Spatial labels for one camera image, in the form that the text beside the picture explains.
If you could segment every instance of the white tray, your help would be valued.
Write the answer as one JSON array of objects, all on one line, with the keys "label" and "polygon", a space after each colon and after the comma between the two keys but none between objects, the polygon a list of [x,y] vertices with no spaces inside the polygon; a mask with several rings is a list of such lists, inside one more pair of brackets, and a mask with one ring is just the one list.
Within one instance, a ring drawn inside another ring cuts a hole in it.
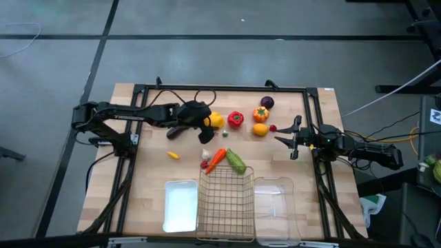
[{"label": "white tray", "polygon": [[196,230],[198,183],[195,180],[165,183],[165,232]]}]

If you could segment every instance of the carrot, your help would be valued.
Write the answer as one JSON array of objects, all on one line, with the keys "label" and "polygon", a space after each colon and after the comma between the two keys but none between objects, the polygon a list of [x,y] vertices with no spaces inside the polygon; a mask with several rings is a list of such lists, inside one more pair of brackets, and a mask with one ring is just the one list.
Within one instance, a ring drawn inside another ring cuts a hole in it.
[{"label": "carrot", "polygon": [[207,175],[212,172],[212,170],[216,167],[219,162],[221,162],[225,156],[227,155],[227,150],[225,148],[219,149],[216,154],[213,156],[213,160],[209,163],[207,171],[205,172]]}]

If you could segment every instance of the sticker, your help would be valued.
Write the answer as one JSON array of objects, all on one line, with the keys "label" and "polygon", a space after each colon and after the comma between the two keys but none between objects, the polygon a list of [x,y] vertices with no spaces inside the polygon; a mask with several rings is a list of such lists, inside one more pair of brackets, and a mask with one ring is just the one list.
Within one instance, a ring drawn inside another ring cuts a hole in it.
[{"label": "sticker", "polygon": [[441,112],[436,111],[434,109],[430,110],[430,121],[441,125]]}]

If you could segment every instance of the green cucumber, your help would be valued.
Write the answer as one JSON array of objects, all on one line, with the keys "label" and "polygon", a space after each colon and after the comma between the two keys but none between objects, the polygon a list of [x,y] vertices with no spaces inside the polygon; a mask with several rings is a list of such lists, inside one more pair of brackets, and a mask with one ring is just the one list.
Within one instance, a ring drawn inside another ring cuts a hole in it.
[{"label": "green cucumber", "polygon": [[229,165],[231,165],[237,173],[239,173],[239,174],[245,173],[245,171],[247,170],[246,164],[230,148],[227,149],[226,157],[227,157]]}]

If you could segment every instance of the eggplant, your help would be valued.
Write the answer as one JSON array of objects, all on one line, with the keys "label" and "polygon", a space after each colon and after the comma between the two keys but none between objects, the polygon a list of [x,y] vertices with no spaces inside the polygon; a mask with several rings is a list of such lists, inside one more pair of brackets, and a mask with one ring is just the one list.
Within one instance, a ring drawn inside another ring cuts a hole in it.
[{"label": "eggplant", "polygon": [[170,139],[170,140],[173,140],[177,136],[179,136],[179,134],[184,132],[184,130],[187,130],[187,129],[189,129],[189,128],[188,127],[172,127],[167,132],[167,138]]},{"label": "eggplant", "polygon": [[269,110],[274,106],[274,99],[270,96],[265,96],[260,100],[260,106],[266,107]]}]

